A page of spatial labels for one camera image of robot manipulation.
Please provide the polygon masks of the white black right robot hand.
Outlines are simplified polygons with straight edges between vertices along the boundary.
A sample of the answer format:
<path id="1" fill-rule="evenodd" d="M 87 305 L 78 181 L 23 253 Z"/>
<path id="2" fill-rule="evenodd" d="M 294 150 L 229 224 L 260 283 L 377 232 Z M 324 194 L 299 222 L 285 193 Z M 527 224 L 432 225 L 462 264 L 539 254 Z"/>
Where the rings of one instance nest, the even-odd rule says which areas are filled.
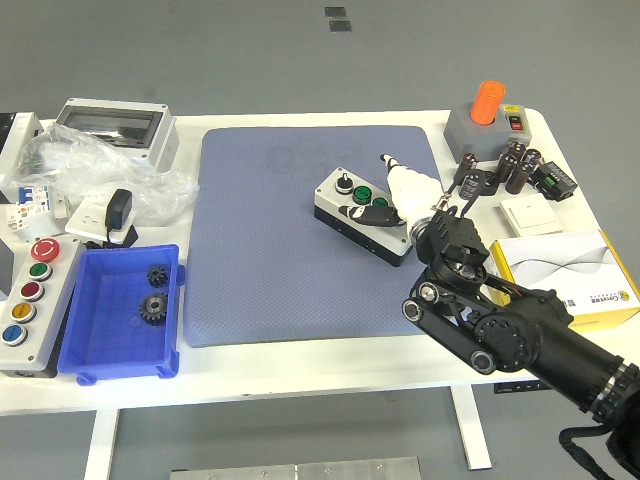
<path id="1" fill-rule="evenodd" d="M 444 194 L 439 180 L 400 164 L 388 154 L 380 156 L 387 168 L 392 206 L 340 206 L 339 213 L 359 225 L 393 227 L 404 225 L 407 233 L 430 221 Z"/>

